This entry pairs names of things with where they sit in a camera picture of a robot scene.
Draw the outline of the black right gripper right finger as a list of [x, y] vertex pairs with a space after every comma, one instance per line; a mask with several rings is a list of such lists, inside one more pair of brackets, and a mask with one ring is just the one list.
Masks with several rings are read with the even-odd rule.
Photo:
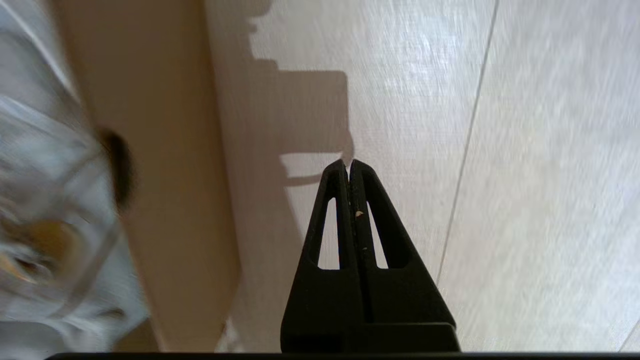
[[457, 324], [374, 169], [349, 175], [364, 322], [349, 349], [365, 354], [459, 353]]

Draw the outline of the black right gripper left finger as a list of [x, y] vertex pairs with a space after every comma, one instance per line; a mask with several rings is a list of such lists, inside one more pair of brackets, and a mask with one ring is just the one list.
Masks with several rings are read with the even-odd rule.
[[[329, 203], [334, 200], [338, 269], [319, 266]], [[342, 160], [321, 175], [279, 332], [283, 353], [346, 353], [350, 328], [360, 319], [360, 285], [355, 262], [348, 176]]]

